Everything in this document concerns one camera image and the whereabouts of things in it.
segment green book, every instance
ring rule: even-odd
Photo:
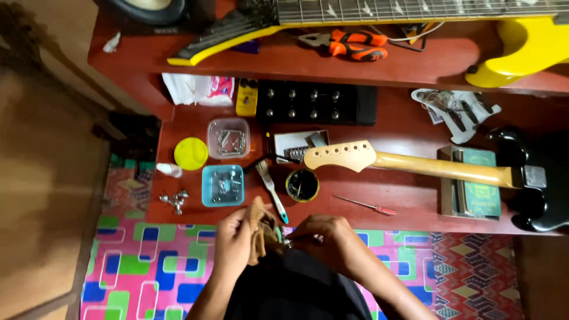
[[[496,155],[492,151],[464,149],[463,162],[472,165],[495,167]],[[464,182],[467,210],[476,216],[501,216],[500,189],[476,182]]]

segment person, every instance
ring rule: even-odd
[[[389,320],[437,319],[343,217],[309,216],[287,236],[293,249],[248,266],[249,212],[239,209],[219,222],[212,274],[186,320],[371,320],[354,281],[372,293]]]

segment small bottle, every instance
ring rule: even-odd
[[[174,178],[180,178],[182,176],[182,167],[171,163],[157,163],[156,169],[161,173]]]

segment wire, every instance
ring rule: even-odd
[[[440,28],[443,24],[444,24],[444,21],[443,21],[443,22],[440,22],[439,24],[437,24],[436,27],[432,28],[431,30],[429,30],[429,31],[427,31],[427,32],[424,32],[424,33],[422,33],[422,34],[420,34],[420,35],[416,35],[416,36],[410,36],[409,38],[395,38],[395,39],[394,39],[394,38],[387,37],[387,39],[388,39],[389,41],[395,41],[395,42],[398,42],[398,41],[408,41],[408,40],[417,39],[417,38],[420,38],[420,37],[422,37],[422,36],[424,36],[424,35],[426,35],[426,34],[429,34],[429,33],[433,32],[433,31],[437,30],[437,29]],[[381,33],[380,30],[377,30],[376,27],[374,27],[374,26],[369,26],[369,27],[370,27],[373,31],[377,32],[378,34],[381,34],[381,35],[383,34],[383,33]]]

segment black pedalboard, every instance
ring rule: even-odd
[[[377,87],[260,80],[261,123],[367,125],[376,123]]]

